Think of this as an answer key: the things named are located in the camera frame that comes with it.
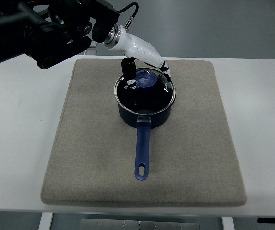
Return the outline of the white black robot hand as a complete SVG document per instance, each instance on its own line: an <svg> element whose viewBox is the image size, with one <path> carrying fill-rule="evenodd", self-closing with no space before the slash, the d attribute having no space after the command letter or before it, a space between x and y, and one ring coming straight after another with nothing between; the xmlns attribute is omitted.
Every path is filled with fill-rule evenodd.
<svg viewBox="0 0 275 230"><path fill-rule="evenodd" d="M104 41L104 46L108 50L122 51L126 56L121 61L121 79L126 82L128 89L135 90L138 88L136 81L136 59L160 69L166 79L169 82L171 81L170 69L157 50L150 43L128 33L122 25L116 24L112 27Z"/></svg>

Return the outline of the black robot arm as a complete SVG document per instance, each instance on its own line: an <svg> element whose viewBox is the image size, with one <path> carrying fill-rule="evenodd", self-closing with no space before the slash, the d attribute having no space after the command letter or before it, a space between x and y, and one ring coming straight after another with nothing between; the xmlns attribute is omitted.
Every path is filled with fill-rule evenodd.
<svg viewBox="0 0 275 230"><path fill-rule="evenodd" d="M104 0L0 0L0 63L26 54L48 69L104 42L121 13Z"/></svg>

